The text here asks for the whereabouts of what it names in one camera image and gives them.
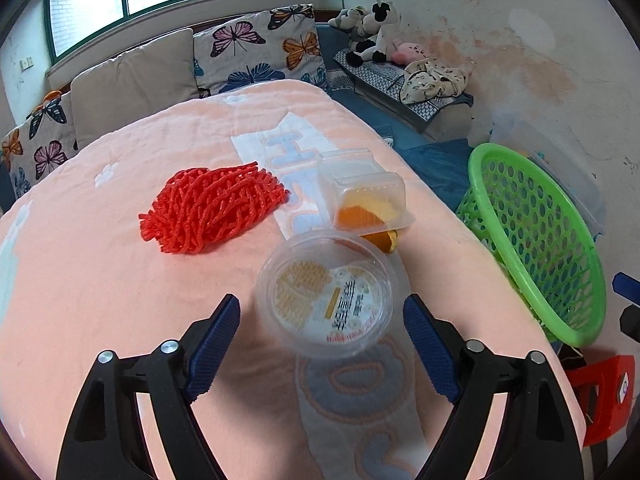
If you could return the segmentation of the pink plush toy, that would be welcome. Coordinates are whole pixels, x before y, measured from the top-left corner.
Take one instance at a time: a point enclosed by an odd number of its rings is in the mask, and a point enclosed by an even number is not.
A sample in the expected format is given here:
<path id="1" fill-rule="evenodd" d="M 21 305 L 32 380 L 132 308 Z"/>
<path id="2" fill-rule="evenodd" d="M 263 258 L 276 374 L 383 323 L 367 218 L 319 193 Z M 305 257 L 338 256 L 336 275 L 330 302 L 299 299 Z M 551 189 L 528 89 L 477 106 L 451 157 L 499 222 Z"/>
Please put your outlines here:
<path id="1" fill-rule="evenodd" d="M 414 42 L 393 44 L 392 52 L 390 52 L 390 62 L 399 66 L 408 66 L 413 62 L 422 61 L 426 58 L 428 58 L 427 50 Z"/>

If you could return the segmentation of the clear clamshell cake box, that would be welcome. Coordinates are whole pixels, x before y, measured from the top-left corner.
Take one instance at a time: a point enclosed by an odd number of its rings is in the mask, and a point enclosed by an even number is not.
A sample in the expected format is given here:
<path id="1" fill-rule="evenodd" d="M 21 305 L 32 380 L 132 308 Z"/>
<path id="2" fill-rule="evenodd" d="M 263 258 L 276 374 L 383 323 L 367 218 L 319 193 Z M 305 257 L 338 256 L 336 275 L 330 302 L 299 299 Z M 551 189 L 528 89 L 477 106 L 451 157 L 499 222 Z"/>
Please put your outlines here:
<path id="1" fill-rule="evenodd" d="M 414 217 L 407 208 L 404 179 L 396 172 L 380 166 L 368 150 L 336 150 L 320 155 L 317 166 L 318 207 L 323 224 L 334 226 L 334 216 L 344 202 L 351 200 L 380 200 L 394 206 L 398 216 L 388 230 L 403 230 L 413 224 Z"/>

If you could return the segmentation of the clear storage bin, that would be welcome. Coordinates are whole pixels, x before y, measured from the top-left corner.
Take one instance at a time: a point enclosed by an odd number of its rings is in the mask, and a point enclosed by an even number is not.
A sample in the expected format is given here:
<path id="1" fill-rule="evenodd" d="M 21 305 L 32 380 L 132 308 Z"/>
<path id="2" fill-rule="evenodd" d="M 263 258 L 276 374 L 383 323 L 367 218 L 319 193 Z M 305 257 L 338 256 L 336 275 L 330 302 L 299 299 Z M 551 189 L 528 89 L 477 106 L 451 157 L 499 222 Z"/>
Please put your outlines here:
<path id="1" fill-rule="evenodd" d="M 520 153 L 543 169 L 572 200 L 593 238 L 603 235 L 605 202 L 579 145 L 566 144 L 511 113 L 494 113 L 491 121 L 491 142 Z"/>

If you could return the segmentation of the butterfly cushion right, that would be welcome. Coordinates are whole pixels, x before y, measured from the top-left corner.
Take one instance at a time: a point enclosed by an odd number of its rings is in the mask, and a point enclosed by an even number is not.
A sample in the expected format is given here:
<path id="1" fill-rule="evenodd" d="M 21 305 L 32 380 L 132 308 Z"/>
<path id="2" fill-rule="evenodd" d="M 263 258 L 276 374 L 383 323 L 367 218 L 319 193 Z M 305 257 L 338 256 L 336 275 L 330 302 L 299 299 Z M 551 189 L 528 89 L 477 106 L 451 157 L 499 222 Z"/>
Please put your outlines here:
<path id="1" fill-rule="evenodd" d="M 328 88 L 310 3 L 245 14 L 194 35 L 194 75 L 202 96 L 296 79 Z"/>

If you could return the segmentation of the green plastic basket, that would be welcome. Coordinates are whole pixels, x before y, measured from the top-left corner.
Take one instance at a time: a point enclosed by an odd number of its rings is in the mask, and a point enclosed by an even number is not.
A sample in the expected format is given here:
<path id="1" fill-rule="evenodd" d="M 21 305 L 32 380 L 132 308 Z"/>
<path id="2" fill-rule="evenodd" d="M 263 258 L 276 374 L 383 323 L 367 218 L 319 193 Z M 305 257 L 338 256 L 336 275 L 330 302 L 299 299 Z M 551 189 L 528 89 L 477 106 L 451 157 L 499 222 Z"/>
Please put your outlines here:
<path id="1" fill-rule="evenodd" d="M 593 344 L 606 313 L 596 244 L 576 206 L 543 169 L 480 144 L 456 215 L 491 252 L 551 341 Z"/>

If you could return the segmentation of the red foam fruit net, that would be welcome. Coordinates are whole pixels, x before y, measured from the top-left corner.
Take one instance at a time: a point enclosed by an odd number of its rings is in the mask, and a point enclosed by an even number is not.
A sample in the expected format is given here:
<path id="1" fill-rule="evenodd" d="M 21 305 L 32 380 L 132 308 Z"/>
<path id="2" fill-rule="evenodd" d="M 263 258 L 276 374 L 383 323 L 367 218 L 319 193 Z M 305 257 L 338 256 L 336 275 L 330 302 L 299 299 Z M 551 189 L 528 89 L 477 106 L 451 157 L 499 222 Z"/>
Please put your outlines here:
<path id="1" fill-rule="evenodd" d="M 139 214 L 140 234 L 164 254 L 196 255 L 250 230 L 287 201 L 284 184 L 257 162 L 183 169 Z"/>

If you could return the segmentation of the grey plush toy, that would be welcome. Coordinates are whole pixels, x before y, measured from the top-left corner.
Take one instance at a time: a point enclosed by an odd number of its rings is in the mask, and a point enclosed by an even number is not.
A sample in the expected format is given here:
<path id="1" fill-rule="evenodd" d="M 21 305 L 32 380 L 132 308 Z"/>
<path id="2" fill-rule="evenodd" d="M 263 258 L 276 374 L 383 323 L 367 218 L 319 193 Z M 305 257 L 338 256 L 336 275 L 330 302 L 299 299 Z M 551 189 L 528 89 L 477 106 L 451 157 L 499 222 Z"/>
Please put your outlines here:
<path id="1" fill-rule="evenodd" d="M 330 18 L 328 24 L 339 30 L 352 30 L 368 13 L 364 6 L 352 6 L 341 10 L 335 18 Z"/>

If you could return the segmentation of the round clear pudding cup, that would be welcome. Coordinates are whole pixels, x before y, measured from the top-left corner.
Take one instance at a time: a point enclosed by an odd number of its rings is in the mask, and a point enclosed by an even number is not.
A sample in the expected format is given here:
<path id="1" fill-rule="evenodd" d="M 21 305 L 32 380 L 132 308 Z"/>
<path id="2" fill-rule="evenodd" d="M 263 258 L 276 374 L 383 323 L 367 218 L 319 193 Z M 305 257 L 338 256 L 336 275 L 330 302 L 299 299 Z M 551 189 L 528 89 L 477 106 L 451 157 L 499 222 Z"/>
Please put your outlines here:
<path id="1" fill-rule="evenodd" d="M 346 359 L 384 337 L 399 292 L 388 255 L 356 234 L 320 230 L 294 235 L 271 253 L 255 304 L 282 346 L 306 358 Z"/>

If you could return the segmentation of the pink blanket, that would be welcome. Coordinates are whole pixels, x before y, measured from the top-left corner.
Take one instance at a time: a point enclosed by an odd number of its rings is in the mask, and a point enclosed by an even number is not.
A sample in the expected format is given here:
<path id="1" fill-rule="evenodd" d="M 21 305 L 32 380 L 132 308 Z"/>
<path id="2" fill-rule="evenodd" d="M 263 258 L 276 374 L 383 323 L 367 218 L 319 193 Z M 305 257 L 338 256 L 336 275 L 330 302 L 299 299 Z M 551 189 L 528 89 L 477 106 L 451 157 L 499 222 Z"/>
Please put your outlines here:
<path id="1" fill-rule="evenodd" d="M 255 307 L 270 254 L 306 231 L 314 196 L 302 173 L 337 148 L 365 148 L 405 181 L 413 224 L 393 263 L 401 287 L 466 338 L 504 356 L 550 344 L 478 238 L 380 136 L 306 82 L 282 80 L 175 105 L 102 136 L 1 219 L 1 419 L 40 478 L 51 479 L 70 413 L 96 355 L 148 352 L 240 300 L 241 324 L 209 392 L 194 404 L 232 479 L 410 479 L 451 406 L 404 330 L 333 365 L 276 341 Z M 166 181 L 192 167 L 256 160 L 288 202 L 253 229 L 195 256 L 140 234 Z"/>

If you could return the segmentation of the butterfly cushion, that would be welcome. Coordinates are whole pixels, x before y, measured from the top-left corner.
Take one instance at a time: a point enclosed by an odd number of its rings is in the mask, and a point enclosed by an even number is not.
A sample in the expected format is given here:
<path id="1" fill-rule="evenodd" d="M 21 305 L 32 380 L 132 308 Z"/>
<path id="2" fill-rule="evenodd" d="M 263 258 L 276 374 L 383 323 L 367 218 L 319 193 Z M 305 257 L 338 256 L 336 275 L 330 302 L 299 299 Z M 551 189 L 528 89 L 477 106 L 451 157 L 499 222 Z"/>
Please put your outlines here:
<path id="1" fill-rule="evenodd" d="M 11 205 L 77 152 L 70 92 L 52 91 L 1 140 L 2 203 Z"/>
<path id="2" fill-rule="evenodd" d="M 328 88 L 310 3 L 245 14 L 194 35 L 194 75 L 202 96 L 296 79 Z"/>

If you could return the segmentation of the cow plush toy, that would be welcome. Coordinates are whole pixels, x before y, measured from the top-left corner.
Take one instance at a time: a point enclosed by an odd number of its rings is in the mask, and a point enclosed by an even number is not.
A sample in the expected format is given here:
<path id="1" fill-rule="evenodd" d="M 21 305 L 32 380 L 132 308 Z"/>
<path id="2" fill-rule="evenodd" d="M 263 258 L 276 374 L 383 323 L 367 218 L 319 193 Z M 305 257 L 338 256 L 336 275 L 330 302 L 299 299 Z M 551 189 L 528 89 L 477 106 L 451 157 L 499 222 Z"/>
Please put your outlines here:
<path id="1" fill-rule="evenodd" d="M 352 67 L 360 67 L 365 62 L 385 63 L 388 58 L 385 34 L 394 32 L 399 22 L 400 15 L 392 2 L 376 0 L 352 32 L 355 43 L 345 54 L 346 63 Z"/>

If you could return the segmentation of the beige cushion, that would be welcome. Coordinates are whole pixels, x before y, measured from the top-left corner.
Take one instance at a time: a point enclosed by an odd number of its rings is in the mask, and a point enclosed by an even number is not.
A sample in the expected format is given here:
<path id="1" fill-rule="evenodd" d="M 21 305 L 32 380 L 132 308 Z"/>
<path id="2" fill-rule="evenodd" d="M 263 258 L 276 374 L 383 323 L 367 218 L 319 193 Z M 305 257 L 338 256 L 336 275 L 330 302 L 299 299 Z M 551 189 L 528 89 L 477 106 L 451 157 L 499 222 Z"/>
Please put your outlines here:
<path id="1" fill-rule="evenodd" d="M 77 75 L 70 100 L 78 148 L 200 96 L 193 30 L 178 29 Z"/>

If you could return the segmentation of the orange yellow cake piece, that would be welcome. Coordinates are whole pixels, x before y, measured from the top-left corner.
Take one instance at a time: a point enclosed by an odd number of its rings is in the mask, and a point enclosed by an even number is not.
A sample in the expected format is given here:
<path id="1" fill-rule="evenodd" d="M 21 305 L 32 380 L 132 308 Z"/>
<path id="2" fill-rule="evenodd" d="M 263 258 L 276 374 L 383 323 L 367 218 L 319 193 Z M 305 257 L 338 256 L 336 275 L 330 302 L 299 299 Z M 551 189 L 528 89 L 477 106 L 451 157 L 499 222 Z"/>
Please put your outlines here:
<path id="1" fill-rule="evenodd" d="M 384 254 L 391 254 L 397 248 L 398 233 L 387 227 L 397 216 L 398 211 L 390 203 L 363 198 L 342 203 L 335 213 L 334 226 L 356 232 Z"/>

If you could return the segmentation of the red plastic stool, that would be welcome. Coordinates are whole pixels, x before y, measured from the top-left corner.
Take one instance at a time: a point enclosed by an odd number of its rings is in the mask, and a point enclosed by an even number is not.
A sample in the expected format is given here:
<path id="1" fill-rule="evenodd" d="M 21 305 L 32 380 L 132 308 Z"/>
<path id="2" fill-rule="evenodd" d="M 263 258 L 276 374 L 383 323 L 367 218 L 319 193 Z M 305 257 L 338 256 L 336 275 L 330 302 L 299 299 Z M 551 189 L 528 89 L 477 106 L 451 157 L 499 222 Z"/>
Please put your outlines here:
<path id="1" fill-rule="evenodd" d="M 566 376 L 585 416 L 585 446 L 606 441 L 625 427 L 634 394 L 633 356 L 613 356 L 568 370 Z"/>

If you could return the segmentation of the spotted cream cloth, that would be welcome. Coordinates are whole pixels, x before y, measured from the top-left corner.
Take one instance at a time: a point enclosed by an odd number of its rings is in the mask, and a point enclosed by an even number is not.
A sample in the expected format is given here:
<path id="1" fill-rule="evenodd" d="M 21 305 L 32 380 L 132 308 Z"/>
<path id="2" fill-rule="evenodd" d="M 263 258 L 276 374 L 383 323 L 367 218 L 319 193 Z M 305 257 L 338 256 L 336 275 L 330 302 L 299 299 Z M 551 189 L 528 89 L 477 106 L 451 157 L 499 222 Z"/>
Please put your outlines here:
<path id="1" fill-rule="evenodd" d="M 404 70 L 399 99 L 412 105 L 431 99 L 456 98 L 466 89 L 470 71 L 465 67 L 450 67 L 439 60 L 414 61 Z"/>

